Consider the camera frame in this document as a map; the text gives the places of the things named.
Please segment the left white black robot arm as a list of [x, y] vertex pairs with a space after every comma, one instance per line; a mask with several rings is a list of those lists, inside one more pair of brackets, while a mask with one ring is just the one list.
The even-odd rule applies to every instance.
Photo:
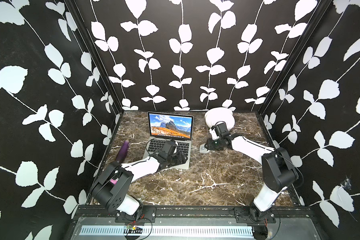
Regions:
[[142, 215], [143, 204], [128, 195], [131, 183], [161, 170], [185, 164], [188, 157], [178, 150], [174, 140], [170, 140], [148, 157], [126, 164], [124, 161], [128, 149], [129, 141], [125, 141], [115, 160], [94, 181], [90, 194], [109, 213], [123, 212], [138, 219]]

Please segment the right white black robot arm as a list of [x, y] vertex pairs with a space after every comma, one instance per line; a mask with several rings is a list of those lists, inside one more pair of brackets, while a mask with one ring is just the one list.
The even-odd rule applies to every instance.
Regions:
[[200, 146], [201, 153], [232, 149], [262, 165], [264, 184], [250, 204], [249, 215], [255, 221], [263, 220], [281, 192], [299, 179], [298, 170], [287, 150], [266, 147], [244, 136], [231, 133], [224, 121], [208, 123], [208, 127], [212, 137]]

